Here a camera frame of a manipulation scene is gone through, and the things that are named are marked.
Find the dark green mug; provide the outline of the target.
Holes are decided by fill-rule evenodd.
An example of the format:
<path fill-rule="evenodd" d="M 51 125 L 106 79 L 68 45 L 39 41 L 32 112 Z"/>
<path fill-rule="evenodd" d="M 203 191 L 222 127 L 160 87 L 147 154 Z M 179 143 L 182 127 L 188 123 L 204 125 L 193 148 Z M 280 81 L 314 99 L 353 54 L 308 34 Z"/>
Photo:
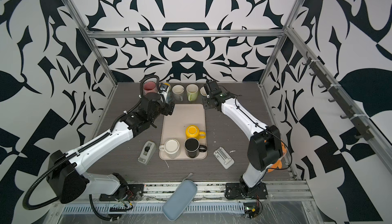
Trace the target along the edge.
<path fill-rule="evenodd" d="M 200 89 L 200 94 L 201 94 L 202 96 L 204 96 L 204 97 L 206 97 L 206 96 L 207 96 L 207 93 L 206 93 L 205 87 L 201 87 L 201 89 Z"/>

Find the pink ceramic mug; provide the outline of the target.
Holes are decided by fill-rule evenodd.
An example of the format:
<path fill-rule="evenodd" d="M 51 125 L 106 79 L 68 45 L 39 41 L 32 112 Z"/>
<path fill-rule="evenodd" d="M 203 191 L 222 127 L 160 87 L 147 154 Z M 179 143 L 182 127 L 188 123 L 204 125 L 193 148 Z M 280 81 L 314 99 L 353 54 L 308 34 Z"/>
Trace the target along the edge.
<path fill-rule="evenodd" d="M 148 93 L 158 93 L 158 87 L 155 82 L 148 81 L 143 84 L 143 94 L 147 95 Z"/>

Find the light green mug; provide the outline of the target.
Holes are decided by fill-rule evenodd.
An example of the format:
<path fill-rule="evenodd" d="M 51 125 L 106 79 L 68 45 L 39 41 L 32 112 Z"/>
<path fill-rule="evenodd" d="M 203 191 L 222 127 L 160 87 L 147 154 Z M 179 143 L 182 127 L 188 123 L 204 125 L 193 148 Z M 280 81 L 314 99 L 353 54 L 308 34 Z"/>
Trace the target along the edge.
<path fill-rule="evenodd" d="M 186 87 L 187 99 L 189 102 L 196 101 L 199 94 L 199 87 L 195 84 L 190 84 Z"/>

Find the grey ceramic mug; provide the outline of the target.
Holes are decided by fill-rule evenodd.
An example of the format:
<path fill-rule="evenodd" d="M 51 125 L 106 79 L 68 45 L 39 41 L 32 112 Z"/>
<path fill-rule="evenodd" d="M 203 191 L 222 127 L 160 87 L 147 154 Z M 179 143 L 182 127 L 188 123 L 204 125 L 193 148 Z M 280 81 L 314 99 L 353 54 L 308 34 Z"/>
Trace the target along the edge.
<path fill-rule="evenodd" d="M 182 85 L 175 85 L 172 88 L 172 94 L 175 101 L 184 101 L 184 87 Z"/>

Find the yellow mug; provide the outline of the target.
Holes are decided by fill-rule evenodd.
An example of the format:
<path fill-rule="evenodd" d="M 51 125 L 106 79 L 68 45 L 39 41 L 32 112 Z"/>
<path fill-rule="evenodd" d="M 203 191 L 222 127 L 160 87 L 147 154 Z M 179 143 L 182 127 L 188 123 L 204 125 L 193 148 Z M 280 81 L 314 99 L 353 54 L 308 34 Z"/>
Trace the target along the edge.
<path fill-rule="evenodd" d="M 187 138 L 195 138 L 195 139 L 205 139 L 206 133 L 201 132 L 200 129 L 195 125 L 190 125 L 186 128 L 185 134 Z"/>

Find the black mug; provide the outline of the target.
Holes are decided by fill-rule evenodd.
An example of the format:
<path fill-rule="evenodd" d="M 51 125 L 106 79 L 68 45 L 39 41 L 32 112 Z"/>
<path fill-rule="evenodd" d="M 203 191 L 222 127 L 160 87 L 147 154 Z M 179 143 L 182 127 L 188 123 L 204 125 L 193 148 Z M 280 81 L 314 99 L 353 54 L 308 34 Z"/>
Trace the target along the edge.
<path fill-rule="evenodd" d="M 184 146 L 187 156 L 192 159 L 196 158 L 201 152 L 207 152 L 207 146 L 201 145 L 196 138 L 186 139 Z"/>

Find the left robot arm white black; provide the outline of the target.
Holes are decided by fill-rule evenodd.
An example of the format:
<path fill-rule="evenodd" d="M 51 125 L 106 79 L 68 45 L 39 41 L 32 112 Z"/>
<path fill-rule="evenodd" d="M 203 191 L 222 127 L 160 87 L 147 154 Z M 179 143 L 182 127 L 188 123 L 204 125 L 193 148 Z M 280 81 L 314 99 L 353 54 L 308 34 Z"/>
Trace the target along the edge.
<path fill-rule="evenodd" d="M 160 115 L 171 115 L 174 107 L 173 101 L 167 103 L 162 95 L 149 93 L 133 109 L 120 115 L 112 127 L 101 135 L 66 153 L 57 151 L 52 154 L 52 172 L 49 173 L 47 182 L 59 201 L 67 204 L 81 196 L 93 194 L 124 198 L 129 188 L 120 174 L 90 174 L 88 169 L 119 145 L 152 127 Z"/>

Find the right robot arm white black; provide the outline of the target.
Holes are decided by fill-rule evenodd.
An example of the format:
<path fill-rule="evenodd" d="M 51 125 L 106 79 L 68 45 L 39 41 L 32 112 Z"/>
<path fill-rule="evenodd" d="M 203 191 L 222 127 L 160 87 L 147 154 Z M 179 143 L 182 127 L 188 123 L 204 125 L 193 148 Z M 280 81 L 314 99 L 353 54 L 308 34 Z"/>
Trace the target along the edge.
<path fill-rule="evenodd" d="M 269 169 L 281 167 L 286 149 L 279 130 L 256 119 L 239 103 L 236 95 L 222 91 L 216 81 L 207 81 L 204 88 L 207 106 L 229 117 L 249 139 L 249 166 L 242 176 L 242 182 L 248 189 L 255 187 Z"/>

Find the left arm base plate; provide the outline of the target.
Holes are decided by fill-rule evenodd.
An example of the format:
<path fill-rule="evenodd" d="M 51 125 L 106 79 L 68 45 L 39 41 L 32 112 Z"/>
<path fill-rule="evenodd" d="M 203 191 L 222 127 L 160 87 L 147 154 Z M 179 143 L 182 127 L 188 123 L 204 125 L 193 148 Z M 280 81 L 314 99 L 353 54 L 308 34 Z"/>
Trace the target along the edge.
<path fill-rule="evenodd" d="M 119 180 L 120 186 L 117 191 L 112 195 L 101 194 L 101 202 L 109 201 L 134 201 L 139 196 L 143 196 L 144 184 L 129 184 L 120 174 L 113 173 L 113 175 Z"/>

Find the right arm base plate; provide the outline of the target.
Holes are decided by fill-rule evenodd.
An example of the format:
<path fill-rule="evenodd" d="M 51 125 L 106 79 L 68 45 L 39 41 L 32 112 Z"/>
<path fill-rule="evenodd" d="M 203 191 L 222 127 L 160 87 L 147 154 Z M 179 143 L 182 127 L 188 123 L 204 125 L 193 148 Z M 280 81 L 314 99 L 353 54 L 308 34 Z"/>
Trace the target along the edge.
<path fill-rule="evenodd" d="M 245 183 L 227 183 L 225 190 L 226 199 L 267 199 L 265 183 L 259 182 L 250 188 Z"/>

